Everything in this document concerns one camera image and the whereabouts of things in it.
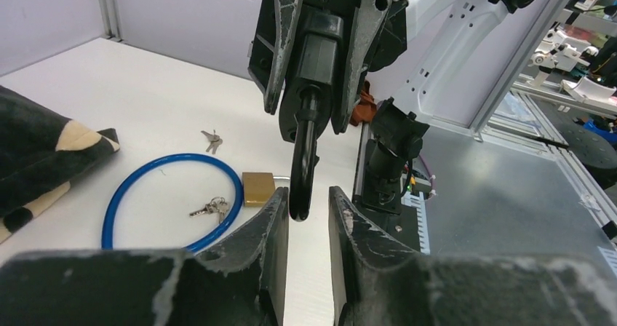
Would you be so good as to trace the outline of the black padlock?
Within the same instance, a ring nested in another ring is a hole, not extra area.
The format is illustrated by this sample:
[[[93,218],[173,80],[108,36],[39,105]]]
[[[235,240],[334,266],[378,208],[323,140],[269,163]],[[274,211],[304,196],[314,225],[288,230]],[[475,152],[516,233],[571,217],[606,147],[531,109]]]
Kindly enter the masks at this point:
[[[317,141],[332,115],[340,88],[345,21],[324,9],[304,7],[285,77],[279,123],[282,136],[294,144],[290,171],[289,214],[309,216]]]

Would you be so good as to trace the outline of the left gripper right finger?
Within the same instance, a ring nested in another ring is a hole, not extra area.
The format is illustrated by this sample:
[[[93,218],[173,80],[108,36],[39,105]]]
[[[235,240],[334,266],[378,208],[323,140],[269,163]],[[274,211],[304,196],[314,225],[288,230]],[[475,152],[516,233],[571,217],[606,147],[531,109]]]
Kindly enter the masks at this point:
[[[614,325],[616,283],[568,255],[424,255],[328,195],[336,325]]]

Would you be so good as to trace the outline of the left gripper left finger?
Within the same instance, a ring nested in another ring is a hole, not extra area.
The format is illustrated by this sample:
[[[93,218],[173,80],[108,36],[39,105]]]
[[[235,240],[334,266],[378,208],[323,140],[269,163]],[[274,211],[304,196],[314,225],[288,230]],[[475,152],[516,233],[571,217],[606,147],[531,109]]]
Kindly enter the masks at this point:
[[[280,325],[288,190],[217,244],[21,253],[1,267],[3,325]]]

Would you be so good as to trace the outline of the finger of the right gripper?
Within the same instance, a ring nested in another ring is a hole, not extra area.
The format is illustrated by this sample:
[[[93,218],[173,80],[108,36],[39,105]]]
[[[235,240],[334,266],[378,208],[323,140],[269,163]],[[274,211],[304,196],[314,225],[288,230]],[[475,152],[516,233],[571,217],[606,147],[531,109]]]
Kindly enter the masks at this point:
[[[348,128],[362,90],[362,75],[370,66],[368,52],[383,27],[391,2],[392,0],[359,0],[359,6],[354,12],[341,101],[336,104],[331,116],[333,132],[336,135],[344,133]]]
[[[250,45],[248,72],[263,94],[267,114],[276,113],[303,0],[262,0]]]

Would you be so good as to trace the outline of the blue cable lock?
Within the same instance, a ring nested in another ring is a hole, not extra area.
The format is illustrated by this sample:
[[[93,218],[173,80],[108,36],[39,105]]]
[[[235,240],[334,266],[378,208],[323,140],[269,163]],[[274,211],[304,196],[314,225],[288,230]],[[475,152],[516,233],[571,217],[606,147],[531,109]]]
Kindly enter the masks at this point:
[[[197,253],[231,231],[243,190],[238,173],[214,156],[181,153],[152,160],[115,190],[103,217],[100,246],[182,247]],[[217,196],[231,205],[222,223],[214,214],[189,217]]]

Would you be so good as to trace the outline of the large brass padlock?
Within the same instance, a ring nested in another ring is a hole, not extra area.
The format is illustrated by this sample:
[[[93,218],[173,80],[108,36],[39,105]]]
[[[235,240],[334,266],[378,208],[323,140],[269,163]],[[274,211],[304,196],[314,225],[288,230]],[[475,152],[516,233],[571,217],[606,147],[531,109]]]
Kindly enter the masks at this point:
[[[262,207],[276,189],[276,183],[289,181],[289,176],[270,172],[243,172],[242,185],[245,207]]]

